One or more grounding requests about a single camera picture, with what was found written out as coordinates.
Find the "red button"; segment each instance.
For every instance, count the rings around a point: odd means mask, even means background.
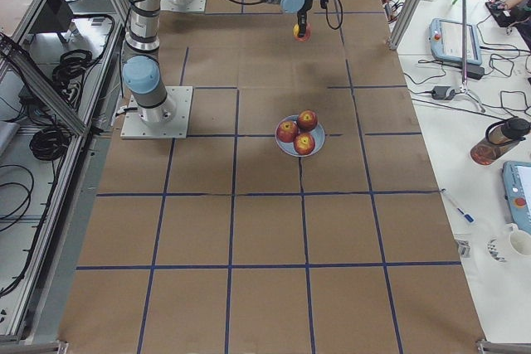
[[[514,204],[515,204],[517,207],[524,207],[524,206],[527,204],[527,202],[526,202],[525,199],[523,199],[523,198],[516,198],[516,199],[514,200]]]

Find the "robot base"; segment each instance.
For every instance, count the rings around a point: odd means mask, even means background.
[[[161,124],[146,124],[137,112],[129,111],[125,115],[121,138],[186,138],[193,87],[167,86],[166,90],[177,105],[175,116]],[[131,97],[128,107],[137,107],[134,97]]]
[[[205,12],[207,0],[160,0],[160,9],[165,12]]]

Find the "pen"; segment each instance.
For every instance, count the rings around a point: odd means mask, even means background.
[[[443,188],[443,189],[441,190],[441,194],[442,194],[443,196],[446,197],[446,199],[448,200],[448,202],[451,203],[451,204],[453,205],[453,207],[454,207],[455,209],[457,209],[457,211],[458,211],[459,213],[461,213],[461,215],[463,215],[463,217],[464,217],[469,223],[471,223],[471,222],[474,221],[474,217],[472,217],[471,215],[469,215],[467,212],[465,212],[465,211],[463,210],[462,207],[460,207],[459,205],[457,205],[457,202],[455,201],[455,199],[452,198],[452,197],[450,196],[450,194],[446,191],[445,188]]]

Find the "white mug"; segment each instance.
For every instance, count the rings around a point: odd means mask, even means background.
[[[505,233],[487,244],[490,255],[503,263],[512,259],[531,259],[531,235],[508,224]]]

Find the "red apple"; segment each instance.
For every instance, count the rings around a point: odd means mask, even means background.
[[[282,143],[293,143],[299,133],[299,127],[293,120],[284,120],[276,128],[276,137]]]
[[[295,137],[293,147],[299,155],[308,155],[315,148],[314,136],[311,133],[301,133]]]
[[[315,126],[317,126],[317,114],[309,109],[302,111],[297,117],[297,125],[299,129],[305,132],[315,129]]]

